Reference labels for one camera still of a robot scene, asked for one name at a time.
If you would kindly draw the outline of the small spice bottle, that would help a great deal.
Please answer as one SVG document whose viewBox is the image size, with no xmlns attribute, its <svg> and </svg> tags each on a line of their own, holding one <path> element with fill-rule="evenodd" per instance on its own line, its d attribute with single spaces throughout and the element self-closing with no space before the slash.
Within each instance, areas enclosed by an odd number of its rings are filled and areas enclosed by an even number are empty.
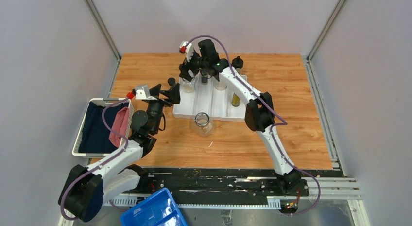
<svg viewBox="0 0 412 226">
<path fill-rule="evenodd" d="M 201 83 L 203 85 L 207 85 L 208 84 L 208 76 L 209 76 L 207 70 L 201 70 L 200 74 L 201 74 Z"/>
<path fill-rule="evenodd" d="M 175 86 L 176 85 L 176 79 L 175 78 L 169 78 L 168 79 L 168 85 L 170 86 L 170 87 L 173 87 L 173 86 Z"/>
</svg>

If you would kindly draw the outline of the black-lid shaker jar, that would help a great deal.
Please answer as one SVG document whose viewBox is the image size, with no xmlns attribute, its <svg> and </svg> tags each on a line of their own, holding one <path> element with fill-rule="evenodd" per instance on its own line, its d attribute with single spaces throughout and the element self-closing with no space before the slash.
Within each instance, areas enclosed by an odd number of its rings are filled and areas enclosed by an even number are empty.
<svg viewBox="0 0 412 226">
<path fill-rule="evenodd" d="M 223 91 L 223 90 L 226 90 L 227 88 L 227 86 L 224 83 L 219 82 L 217 80 L 214 81 L 214 87 L 218 91 Z"/>
<path fill-rule="evenodd" d="M 237 56 L 236 58 L 234 58 L 232 60 L 232 67 L 235 69 L 235 71 L 241 75 L 242 74 L 242 68 L 244 65 L 244 61 L 242 60 L 242 58 L 240 56 Z"/>
</svg>

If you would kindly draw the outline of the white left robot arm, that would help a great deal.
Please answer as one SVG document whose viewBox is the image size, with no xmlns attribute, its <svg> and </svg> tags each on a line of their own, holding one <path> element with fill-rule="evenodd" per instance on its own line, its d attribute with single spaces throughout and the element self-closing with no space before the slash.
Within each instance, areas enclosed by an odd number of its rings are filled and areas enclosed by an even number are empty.
<svg viewBox="0 0 412 226">
<path fill-rule="evenodd" d="M 148 173 L 134 162 L 154 148 L 157 141 L 154 136 L 161 131 L 160 122 L 165 119 L 163 109 L 181 102 L 179 83 L 174 78 L 169 81 L 168 90 L 162 90 L 161 84 L 153 88 L 137 86 L 125 98 L 120 98 L 103 109 L 101 117 L 106 129 L 121 137 L 124 142 L 98 162 L 87 166 L 78 164 L 70 170 L 58 199 L 64 219 L 89 222 L 99 213 L 103 204 L 111 202 L 119 194 L 128 190 L 136 193 L 147 191 Z M 132 98 L 146 102 L 148 107 L 133 113 L 131 135 L 128 137 L 107 124 L 105 113 L 109 108 Z"/>
</svg>

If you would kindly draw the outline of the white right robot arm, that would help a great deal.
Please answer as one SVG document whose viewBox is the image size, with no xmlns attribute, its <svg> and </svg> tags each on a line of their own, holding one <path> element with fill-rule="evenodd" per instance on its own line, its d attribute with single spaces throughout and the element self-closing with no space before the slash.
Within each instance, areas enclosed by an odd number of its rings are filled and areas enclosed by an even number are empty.
<svg viewBox="0 0 412 226">
<path fill-rule="evenodd" d="M 231 62 L 220 58 L 209 36 L 200 41 L 198 47 L 200 53 L 188 41 L 180 44 L 179 51 L 186 58 L 179 66 L 179 76 L 191 81 L 196 74 L 204 71 L 239 97 L 246 106 L 244 121 L 247 127 L 259 135 L 271 157 L 278 191 L 282 195 L 291 195 L 297 189 L 301 174 L 295 169 L 277 133 L 275 119 L 279 115 L 274 111 L 270 93 L 260 92 L 241 77 L 238 69 L 243 67 L 243 60 L 240 57 Z"/>
</svg>

